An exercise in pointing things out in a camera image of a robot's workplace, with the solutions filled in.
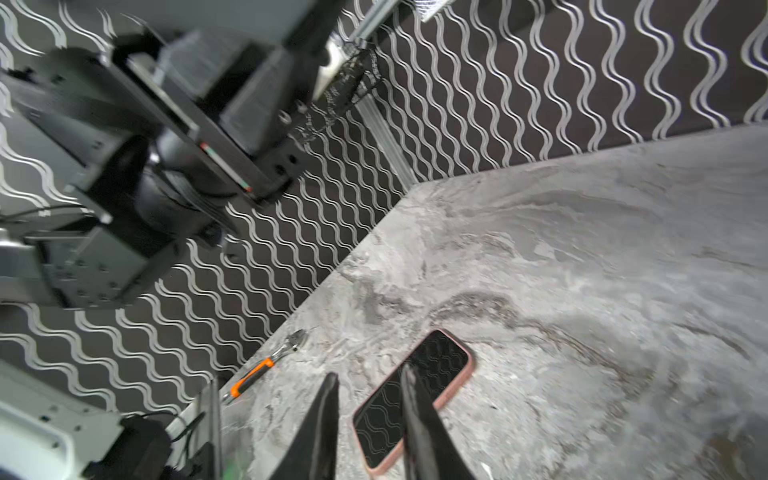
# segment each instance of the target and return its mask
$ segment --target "pink phone case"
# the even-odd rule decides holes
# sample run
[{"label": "pink phone case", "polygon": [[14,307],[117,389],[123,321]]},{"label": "pink phone case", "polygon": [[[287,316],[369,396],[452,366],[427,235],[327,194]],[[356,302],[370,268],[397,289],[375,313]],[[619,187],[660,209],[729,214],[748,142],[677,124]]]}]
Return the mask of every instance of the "pink phone case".
[{"label": "pink phone case", "polygon": [[[442,391],[440,396],[433,403],[433,405],[435,406],[435,410],[440,410],[456,394],[458,389],[460,389],[462,387],[462,385],[464,385],[464,383],[472,375],[472,372],[475,371],[475,356],[472,355],[472,351],[461,340],[456,338],[456,336],[454,336],[448,330],[445,330],[445,329],[442,329],[442,328],[437,328],[437,329],[431,330],[429,333],[424,335],[424,337],[421,340],[419,340],[419,342],[416,343],[416,345],[406,354],[406,359],[411,356],[411,354],[413,353],[414,350],[419,348],[419,345],[424,343],[426,338],[430,334],[432,334],[432,332],[435,332],[435,331],[443,332],[445,334],[445,336],[447,336],[448,338],[453,340],[454,343],[456,345],[458,345],[459,348],[461,348],[462,350],[464,350],[467,353],[467,359],[468,359],[467,360],[467,365],[462,369],[461,372],[458,373],[456,378],[454,378],[453,381],[451,381],[448,384],[448,386],[445,387],[445,390]],[[365,456],[365,454],[362,451],[362,445],[360,445],[360,439],[358,438],[357,431],[355,430],[354,418],[355,418],[355,415],[357,415],[357,412],[362,408],[362,406],[364,406],[368,402],[368,400],[370,400],[370,398],[373,396],[374,393],[379,391],[379,389],[382,387],[384,382],[398,368],[400,368],[400,366],[403,364],[403,362],[405,362],[405,359],[402,362],[398,363],[395,366],[395,368],[393,368],[389,373],[387,373],[387,375],[384,377],[384,380],[382,380],[382,382],[379,384],[379,386],[374,388],[374,390],[371,392],[371,394],[368,395],[368,398],[366,398],[365,400],[362,401],[360,406],[357,407],[355,412],[352,414],[352,418],[349,420],[349,424],[352,427],[353,435],[355,436],[355,441],[357,442],[357,448],[360,450],[360,453],[362,455],[362,465],[366,468],[366,470],[368,471],[368,474],[372,475],[372,476],[382,475],[384,472],[389,470],[389,468],[392,467],[392,465],[395,464],[395,462],[397,461],[399,456],[402,454],[402,439],[400,439],[400,441],[397,442],[397,445],[395,445],[395,448],[392,449],[392,451],[386,457],[384,457],[384,459],[381,461],[381,463],[379,463],[375,468],[370,468],[368,466],[368,462],[366,462],[366,456]]]}]

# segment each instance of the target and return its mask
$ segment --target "marble tabletop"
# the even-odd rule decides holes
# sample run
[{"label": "marble tabletop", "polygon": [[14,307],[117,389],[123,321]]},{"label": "marble tabletop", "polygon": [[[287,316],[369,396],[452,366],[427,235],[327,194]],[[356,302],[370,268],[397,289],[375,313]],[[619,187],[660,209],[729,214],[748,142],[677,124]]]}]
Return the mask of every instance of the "marble tabletop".
[{"label": "marble tabletop", "polygon": [[331,371],[336,478],[366,478],[351,413],[435,326],[476,355],[441,418],[478,480],[768,478],[767,144],[740,127],[420,184],[261,349],[310,332],[224,408],[229,478],[269,477]]}]

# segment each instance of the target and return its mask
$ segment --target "robotic arm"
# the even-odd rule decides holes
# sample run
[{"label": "robotic arm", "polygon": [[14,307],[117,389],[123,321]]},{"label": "robotic arm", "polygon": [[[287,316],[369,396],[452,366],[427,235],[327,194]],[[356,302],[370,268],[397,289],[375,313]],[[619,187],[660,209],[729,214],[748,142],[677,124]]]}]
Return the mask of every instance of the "robotic arm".
[{"label": "robotic arm", "polygon": [[122,306],[187,238],[215,247],[234,233],[228,202],[271,204],[303,172],[288,135],[344,3],[162,3],[99,2],[148,28],[106,54],[64,48],[2,75],[16,121],[66,164],[81,206],[0,216],[0,300]]}]

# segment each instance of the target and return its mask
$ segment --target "phone screen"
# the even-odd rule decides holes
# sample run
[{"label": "phone screen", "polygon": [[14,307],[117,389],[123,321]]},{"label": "phone screen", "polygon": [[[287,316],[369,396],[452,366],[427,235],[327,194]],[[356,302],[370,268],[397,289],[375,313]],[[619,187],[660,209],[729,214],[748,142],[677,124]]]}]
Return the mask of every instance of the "phone screen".
[{"label": "phone screen", "polygon": [[400,374],[410,362],[434,402],[469,361],[467,352],[439,330],[430,333],[353,416],[353,425],[370,468],[402,439]]}]

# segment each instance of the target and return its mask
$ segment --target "orange handle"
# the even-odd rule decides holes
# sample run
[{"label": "orange handle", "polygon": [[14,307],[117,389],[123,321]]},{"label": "orange handle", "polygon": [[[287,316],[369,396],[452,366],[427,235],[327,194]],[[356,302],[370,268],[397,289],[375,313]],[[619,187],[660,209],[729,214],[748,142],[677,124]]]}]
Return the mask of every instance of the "orange handle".
[{"label": "orange handle", "polygon": [[248,387],[253,385],[256,380],[261,377],[267,370],[271,369],[275,365],[270,357],[265,358],[258,365],[254,366],[250,372],[248,372],[242,379],[232,385],[230,388],[230,396],[236,399],[243,394]]}]

